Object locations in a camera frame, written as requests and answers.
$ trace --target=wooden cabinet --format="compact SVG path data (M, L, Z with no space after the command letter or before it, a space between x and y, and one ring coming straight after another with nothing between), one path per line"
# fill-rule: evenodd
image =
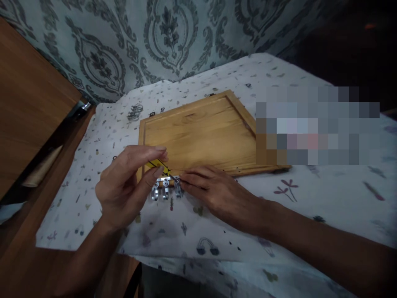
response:
M0 200L80 98L0 18Z

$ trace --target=curtain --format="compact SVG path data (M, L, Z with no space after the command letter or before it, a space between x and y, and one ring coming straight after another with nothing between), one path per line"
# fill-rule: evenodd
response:
M347 0L0 0L0 15L92 103L299 42Z

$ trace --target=wrist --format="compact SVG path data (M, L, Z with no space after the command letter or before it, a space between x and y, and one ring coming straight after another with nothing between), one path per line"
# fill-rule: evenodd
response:
M106 236L115 234L122 230L122 228L113 225L111 221L107 220L104 216L99 219L96 225L98 225L100 233Z

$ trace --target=wooden tray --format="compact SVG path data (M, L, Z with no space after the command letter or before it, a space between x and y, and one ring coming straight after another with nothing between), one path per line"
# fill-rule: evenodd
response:
M231 176L291 168L256 164L256 122L231 90L141 120L139 145L166 146L172 175L207 164Z

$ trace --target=white tablecloth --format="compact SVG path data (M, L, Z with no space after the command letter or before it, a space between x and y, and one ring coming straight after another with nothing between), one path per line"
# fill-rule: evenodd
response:
M132 90L114 104L99 104L73 164L36 234L36 245L76 250L98 221L101 206L94 187L101 171L125 146L138 144L139 121L129 123L127 120L132 106L143 106L141 120L151 112L160 113L162 108L168 111L211 93L231 89L255 117L256 100L265 94L268 86L329 84L269 54L255 54L181 82L163 81ZM309 218L393 246L397 124L383 115L379 122L381 163L378 165L296 165L288 173L247 176L239 178L238 182L256 196L277 201ZM274 193L278 186L285 186L282 180L298 186L293 188L293 194L288 192L296 202L284 194ZM377 199L364 182L384 200ZM337 292L349 294L288 250L235 230L205 208L201 216L197 212L201 205L195 198L174 197L173 208L170 208L170 201L153 202L148 198L123 239L120 253L138 255L137 258L147 264L161 266L192 280L212 280L218 284L217 280L222 279L220 284L224 290L220 291L225 295L233 293L234 297L244 296L243 293L251 296L255 291L307 297L301 285L296 287L297 276L302 276L302 272L305 272L302 280L306 280L311 293L321 292L330 297ZM204 254L197 250L199 245L204 245Z

